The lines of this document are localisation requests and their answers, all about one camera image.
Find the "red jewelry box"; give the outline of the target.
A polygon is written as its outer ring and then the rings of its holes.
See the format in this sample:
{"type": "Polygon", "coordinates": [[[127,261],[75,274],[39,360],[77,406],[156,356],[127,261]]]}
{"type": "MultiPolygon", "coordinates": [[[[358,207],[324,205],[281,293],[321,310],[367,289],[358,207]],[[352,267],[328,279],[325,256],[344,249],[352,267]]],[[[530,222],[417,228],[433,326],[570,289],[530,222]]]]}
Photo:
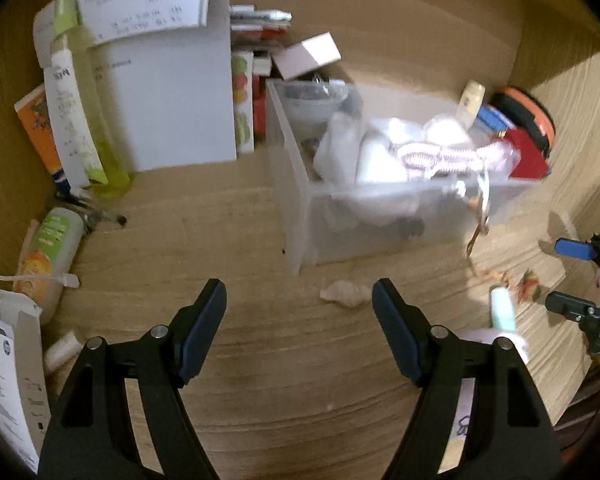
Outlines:
{"type": "Polygon", "coordinates": [[[504,140],[519,153],[519,162],[510,173],[513,179],[542,180],[550,174],[550,166],[524,128],[508,129],[504,140]]]}

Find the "white drawstring cloth pouch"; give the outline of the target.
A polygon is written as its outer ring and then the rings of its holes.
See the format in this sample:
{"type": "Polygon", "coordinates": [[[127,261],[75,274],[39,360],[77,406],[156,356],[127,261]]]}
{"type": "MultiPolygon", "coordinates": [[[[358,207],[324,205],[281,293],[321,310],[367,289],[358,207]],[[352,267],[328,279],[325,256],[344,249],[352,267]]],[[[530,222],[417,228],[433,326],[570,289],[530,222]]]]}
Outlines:
{"type": "Polygon", "coordinates": [[[386,226],[416,214],[422,204],[417,187],[430,180],[407,170],[396,158],[396,150],[412,142],[476,147],[468,131],[449,114],[422,125],[396,117],[364,122],[337,112],[318,144],[313,167],[325,183],[343,189],[342,201],[356,220],[386,226]]]}

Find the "white printer cartridge box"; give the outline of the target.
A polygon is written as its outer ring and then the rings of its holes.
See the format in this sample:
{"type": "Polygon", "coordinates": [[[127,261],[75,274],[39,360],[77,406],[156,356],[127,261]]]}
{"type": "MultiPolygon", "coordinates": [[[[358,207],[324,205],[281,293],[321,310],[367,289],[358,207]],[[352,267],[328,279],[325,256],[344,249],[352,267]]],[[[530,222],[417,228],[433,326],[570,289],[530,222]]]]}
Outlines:
{"type": "Polygon", "coordinates": [[[31,298],[0,289],[0,434],[32,472],[50,423],[41,314],[31,298]]]}

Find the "small beige roll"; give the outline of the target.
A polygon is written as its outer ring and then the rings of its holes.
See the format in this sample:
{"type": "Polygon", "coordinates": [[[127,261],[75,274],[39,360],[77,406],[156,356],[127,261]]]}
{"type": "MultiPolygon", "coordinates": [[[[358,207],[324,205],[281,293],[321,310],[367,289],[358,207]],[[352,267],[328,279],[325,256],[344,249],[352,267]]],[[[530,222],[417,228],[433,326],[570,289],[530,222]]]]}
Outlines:
{"type": "Polygon", "coordinates": [[[65,333],[43,353],[44,375],[48,377],[58,372],[81,352],[83,346],[84,337],[78,330],[65,333]]]}

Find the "black orange round case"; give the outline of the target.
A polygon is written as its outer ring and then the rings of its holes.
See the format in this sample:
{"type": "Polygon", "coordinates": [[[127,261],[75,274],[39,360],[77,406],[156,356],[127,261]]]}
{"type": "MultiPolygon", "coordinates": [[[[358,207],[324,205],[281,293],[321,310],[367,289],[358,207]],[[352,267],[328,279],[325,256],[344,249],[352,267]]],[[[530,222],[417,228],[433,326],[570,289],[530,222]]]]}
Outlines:
{"type": "Polygon", "coordinates": [[[537,98],[526,90],[509,86],[495,91],[490,104],[515,126],[526,130],[544,158],[550,158],[555,145],[556,126],[547,108],[537,98]]]}

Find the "blue woven pouch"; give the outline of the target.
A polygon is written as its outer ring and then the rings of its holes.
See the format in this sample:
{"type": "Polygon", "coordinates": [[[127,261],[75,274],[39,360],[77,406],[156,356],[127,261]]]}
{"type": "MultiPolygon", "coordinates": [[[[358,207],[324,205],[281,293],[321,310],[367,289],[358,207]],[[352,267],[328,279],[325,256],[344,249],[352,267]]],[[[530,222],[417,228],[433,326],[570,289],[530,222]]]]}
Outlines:
{"type": "Polygon", "coordinates": [[[516,128],[516,125],[508,117],[490,104],[482,104],[480,106],[476,123],[483,129],[489,130],[498,136],[516,128]]]}

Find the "cream lotion tube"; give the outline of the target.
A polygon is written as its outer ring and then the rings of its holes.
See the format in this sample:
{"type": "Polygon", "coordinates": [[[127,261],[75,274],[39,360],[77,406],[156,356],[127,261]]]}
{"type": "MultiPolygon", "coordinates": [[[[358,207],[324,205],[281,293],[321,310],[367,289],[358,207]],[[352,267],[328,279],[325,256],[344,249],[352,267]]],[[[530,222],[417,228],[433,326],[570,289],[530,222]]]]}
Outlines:
{"type": "Polygon", "coordinates": [[[477,81],[470,80],[457,103],[455,118],[468,130],[475,122],[486,95],[486,87],[477,81]]]}

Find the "orange green tube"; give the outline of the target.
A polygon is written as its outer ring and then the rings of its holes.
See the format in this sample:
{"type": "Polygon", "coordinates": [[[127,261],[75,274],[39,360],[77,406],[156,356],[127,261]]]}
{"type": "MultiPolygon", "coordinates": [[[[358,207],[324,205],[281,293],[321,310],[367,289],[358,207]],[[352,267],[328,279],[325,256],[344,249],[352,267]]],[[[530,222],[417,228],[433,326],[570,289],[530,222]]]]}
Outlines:
{"type": "Polygon", "coordinates": [[[81,238],[84,221],[74,211],[53,208],[38,226],[24,252],[14,291],[28,296],[41,309],[40,322],[46,325],[55,314],[65,288],[61,278],[69,273],[81,238]]]}

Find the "white seashell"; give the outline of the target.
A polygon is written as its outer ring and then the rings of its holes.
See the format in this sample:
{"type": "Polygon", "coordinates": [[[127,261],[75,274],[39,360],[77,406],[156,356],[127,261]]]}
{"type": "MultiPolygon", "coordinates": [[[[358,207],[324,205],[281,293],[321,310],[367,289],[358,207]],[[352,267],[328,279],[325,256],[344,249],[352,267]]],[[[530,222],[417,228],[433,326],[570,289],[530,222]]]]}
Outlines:
{"type": "Polygon", "coordinates": [[[362,284],[349,281],[336,281],[320,291],[320,299],[347,309],[356,309],[367,304],[372,298],[372,290],[362,284]]]}

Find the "translucent plastic storage bin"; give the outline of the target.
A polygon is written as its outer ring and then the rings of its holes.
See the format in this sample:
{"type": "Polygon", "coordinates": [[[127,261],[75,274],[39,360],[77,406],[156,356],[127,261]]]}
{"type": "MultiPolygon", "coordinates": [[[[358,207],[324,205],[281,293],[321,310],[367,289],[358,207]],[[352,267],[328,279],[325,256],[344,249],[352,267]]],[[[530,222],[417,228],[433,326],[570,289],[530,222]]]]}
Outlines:
{"type": "Polygon", "coordinates": [[[266,89],[266,146],[291,274],[504,222],[533,181],[520,151],[460,118],[460,102],[368,84],[266,89]]]}

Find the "large white paper sheet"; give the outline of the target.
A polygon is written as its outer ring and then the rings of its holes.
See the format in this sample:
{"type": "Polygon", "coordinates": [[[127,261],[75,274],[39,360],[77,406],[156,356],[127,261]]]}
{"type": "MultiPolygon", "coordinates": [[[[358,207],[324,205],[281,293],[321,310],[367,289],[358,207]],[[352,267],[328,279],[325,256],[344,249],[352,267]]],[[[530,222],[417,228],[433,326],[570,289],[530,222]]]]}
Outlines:
{"type": "Polygon", "coordinates": [[[127,170],[235,159],[228,0],[210,0],[204,27],[111,41],[90,61],[127,170]]]}

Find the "small white cardboard box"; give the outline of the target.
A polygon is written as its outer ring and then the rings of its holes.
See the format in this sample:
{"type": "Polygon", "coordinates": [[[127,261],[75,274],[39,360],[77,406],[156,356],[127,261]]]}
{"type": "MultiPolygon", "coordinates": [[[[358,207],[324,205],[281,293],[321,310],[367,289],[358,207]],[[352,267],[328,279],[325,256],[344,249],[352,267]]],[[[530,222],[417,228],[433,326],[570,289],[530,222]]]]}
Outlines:
{"type": "Polygon", "coordinates": [[[296,79],[341,60],[341,53],[329,32],[302,40],[272,54],[283,80],[296,79]]]}

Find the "fruit picture card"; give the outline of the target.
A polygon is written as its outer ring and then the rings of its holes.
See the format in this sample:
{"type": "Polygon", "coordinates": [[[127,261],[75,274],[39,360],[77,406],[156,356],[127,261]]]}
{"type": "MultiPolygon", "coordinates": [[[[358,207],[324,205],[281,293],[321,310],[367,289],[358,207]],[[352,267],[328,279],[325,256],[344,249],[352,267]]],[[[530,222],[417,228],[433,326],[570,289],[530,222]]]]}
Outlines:
{"type": "Polygon", "coordinates": [[[232,85],[236,151],[248,154],[254,151],[252,108],[253,53],[232,52],[232,85]]]}

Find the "yellow green spray bottle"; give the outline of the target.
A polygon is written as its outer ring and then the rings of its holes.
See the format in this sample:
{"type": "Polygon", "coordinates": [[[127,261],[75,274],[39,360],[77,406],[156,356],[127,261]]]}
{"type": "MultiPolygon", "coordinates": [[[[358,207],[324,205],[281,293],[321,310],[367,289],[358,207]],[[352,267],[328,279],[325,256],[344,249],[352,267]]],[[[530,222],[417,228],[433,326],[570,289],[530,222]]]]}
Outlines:
{"type": "Polygon", "coordinates": [[[68,134],[88,183],[102,198],[123,195],[131,178],[123,167],[100,102],[79,0],[55,0],[50,68],[58,94],[60,131],[68,134]]]}

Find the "stack of booklets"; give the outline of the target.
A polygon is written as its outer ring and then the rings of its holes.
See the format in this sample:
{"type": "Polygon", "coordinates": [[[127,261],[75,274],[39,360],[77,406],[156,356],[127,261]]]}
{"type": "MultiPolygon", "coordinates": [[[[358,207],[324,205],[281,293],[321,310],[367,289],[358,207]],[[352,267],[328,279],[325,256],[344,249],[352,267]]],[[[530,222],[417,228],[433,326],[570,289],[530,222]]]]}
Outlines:
{"type": "Polygon", "coordinates": [[[263,10],[253,4],[230,6],[230,44],[234,50],[278,50],[291,22],[292,14],[283,10],[263,10]]]}

